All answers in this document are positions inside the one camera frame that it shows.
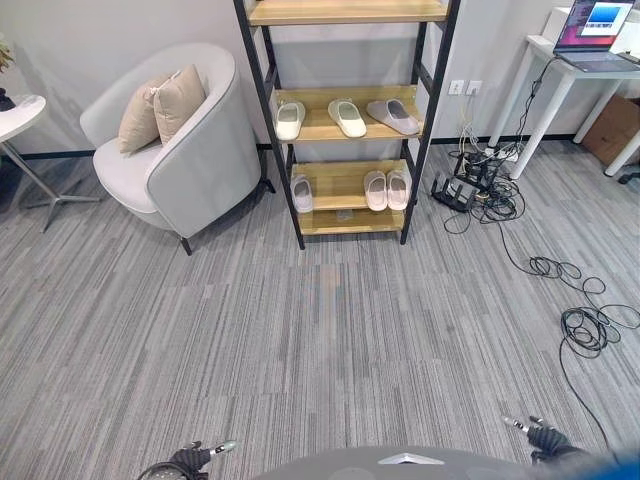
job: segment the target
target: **gray carpet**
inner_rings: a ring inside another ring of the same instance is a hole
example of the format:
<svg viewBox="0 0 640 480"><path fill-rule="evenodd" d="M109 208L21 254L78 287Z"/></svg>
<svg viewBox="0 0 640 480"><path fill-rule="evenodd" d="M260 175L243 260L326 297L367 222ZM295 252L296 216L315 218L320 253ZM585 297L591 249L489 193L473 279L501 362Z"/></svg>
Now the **gray carpet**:
<svg viewBox="0 0 640 480"><path fill-rule="evenodd" d="M425 189L447 167L434 147ZM495 226L450 236L422 195L395 234L325 237L301 252L279 192L194 237L142 223L88 160L41 162L97 204L59 210L46 234L23 181L0 215L0 478L134 478L192 439L241 447L211 467L249 479L362 445L424 445L528 462L500 417L546 417L603 442L560 377L559 316L582 297L508 264ZM640 188L604 177L570 142L543 143L519 182L518 258L599 274L606 302L640 298ZM616 448L640 444L640 332L569 374Z"/></svg>

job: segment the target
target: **white side table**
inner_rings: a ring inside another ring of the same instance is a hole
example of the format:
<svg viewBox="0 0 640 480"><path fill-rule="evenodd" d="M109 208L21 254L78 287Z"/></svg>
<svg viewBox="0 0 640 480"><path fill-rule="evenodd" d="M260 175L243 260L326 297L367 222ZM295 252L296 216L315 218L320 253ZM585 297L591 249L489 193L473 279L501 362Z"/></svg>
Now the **white side table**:
<svg viewBox="0 0 640 480"><path fill-rule="evenodd" d="M489 147L495 147L500 140L500 136L502 135L502 131L511 115L511 111L513 110L514 104L518 99L520 94L520 90L522 89L522 85L527 78L527 73L531 69L531 65L533 64L534 56L538 56L545 61L553 58L553 48L555 44L550 42L546 38L540 35L529 35L527 37L527 51L522 58L522 62L520 63L520 68L518 69L518 73L516 74L516 78L513 81L513 85L511 87L511 91L509 92L509 96L507 97L506 102L502 108L502 112L500 117L498 118L498 123L494 129L493 135L489 140ZM531 138L527 142L526 147L518 157L518 161L516 162L513 170L509 174L512 179L517 179L522 174L524 167L527 166L529 160L531 159L531 155L537 148L540 140L543 135L549 128L551 121L560 110L562 103L564 102L565 97L569 93L573 82L579 79L606 79L610 80L609 84L605 88L604 92L600 96L600 99L596 102L595 106L591 113L587 116L582 126L576 133L576 136L573 138L575 143L582 142L582 139L587 134L593 123L598 118L598 115L604 110L604 107L609 102L609 99L613 96L613 94L618 90L618 87L622 83L623 80L626 79L640 79L640 70L636 72L590 72L586 73L582 70L578 70L577 68L571 66L564 60L556 60L550 66L550 68L554 68L558 70L562 74L562 79L560 80L560 84L558 85L556 92L554 93L549 105L545 109L542 114L542 118L538 121L538 125L534 129L531 134ZM624 163L629 159L629 157L633 154L633 152L640 146L640 134L636 135L627 145L627 147L620 152L618 157L614 160L614 162L607 168L605 171L606 175L615 174L618 169L624 165Z"/></svg>
<svg viewBox="0 0 640 480"><path fill-rule="evenodd" d="M31 179L49 196L49 200L28 205L27 208L48 206L47 218L45 219L42 232L47 229L53 211L58 204L68 202L99 202L97 197L79 197L75 195L60 195L44 181L26 164L9 139L25 131L33 125L47 104L47 101L38 95L14 96L13 101L16 108L0 112L0 148L13 160L13 162L24 171Z"/></svg>

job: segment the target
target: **cushion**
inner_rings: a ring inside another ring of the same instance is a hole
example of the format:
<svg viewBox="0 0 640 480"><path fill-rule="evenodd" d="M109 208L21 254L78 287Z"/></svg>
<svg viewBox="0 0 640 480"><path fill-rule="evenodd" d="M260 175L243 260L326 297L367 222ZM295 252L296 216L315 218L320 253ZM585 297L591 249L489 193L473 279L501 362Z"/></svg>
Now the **cushion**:
<svg viewBox="0 0 640 480"><path fill-rule="evenodd" d="M142 213L158 208L145 190L147 170L160 153L162 144L153 142L131 155L124 155L114 138L96 150L93 166L100 183L109 194L124 206Z"/></svg>
<svg viewBox="0 0 640 480"><path fill-rule="evenodd" d="M157 87L168 79L169 74L165 74L149 80L138 88L129 100L118 132L120 152L133 152L158 138L153 97Z"/></svg>
<svg viewBox="0 0 640 480"><path fill-rule="evenodd" d="M160 139L166 144L205 100L202 82L195 65L157 89L153 99Z"/></svg>

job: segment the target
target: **white slipper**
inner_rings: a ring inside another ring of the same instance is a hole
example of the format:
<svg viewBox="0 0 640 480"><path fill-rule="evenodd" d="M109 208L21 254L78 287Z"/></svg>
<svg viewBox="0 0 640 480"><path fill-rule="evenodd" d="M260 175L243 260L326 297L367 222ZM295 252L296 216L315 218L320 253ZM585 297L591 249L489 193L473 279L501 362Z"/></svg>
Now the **white slipper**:
<svg viewBox="0 0 640 480"><path fill-rule="evenodd" d="M409 115L400 100L371 102L367 105L367 113L403 135L415 135L420 132L420 124Z"/></svg>
<svg viewBox="0 0 640 480"><path fill-rule="evenodd" d="M349 138L364 137L367 134L367 126L360 116L358 107L348 98L332 101L329 104L329 116Z"/></svg>
<svg viewBox="0 0 640 480"><path fill-rule="evenodd" d="M374 212L387 208L387 177L380 171L367 173L364 177L364 195L367 205Z"/></svg>
<svg viewBox="0 0 640 480"><path fill-rule="evenodd" d="M300 127L306 111L300 102L288 102L278 108L276 134L283 142L295 140L300 135Z"/></svg>
<svg viewBox="0 0 640 480"><path fill-rule="evenodd" d="M300 213L313 211L311 184L305 175L297 175L291 180L291 196L293 205Z"/></svg>
<svg viewBox="0 0 640 480"><path fill-rule="evenodd" d="M404 210L411 195L411 176L406 170L392 170L387 174L387 202L391 210Z"/></svg>

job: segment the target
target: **wall outlet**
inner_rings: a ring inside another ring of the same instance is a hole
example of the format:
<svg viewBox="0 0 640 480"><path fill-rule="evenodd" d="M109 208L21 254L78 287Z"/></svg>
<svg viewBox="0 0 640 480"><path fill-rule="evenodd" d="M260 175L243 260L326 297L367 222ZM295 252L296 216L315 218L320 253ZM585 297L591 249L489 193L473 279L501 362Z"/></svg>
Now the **wall outlet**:
<svg viewBox="0 0 640 480"><path fill-rule="evenodd" d="M449 85L449 95L462 95L464 90L464 80L451 80Z"/></svg>
<svg viewBox="0 0 640 480"><path fill-rule="evenodd" d="M471 80L469 82L469 86L467 87L467 95L478 95L480 93L481 88L482 88L482 81Z"/></svg>

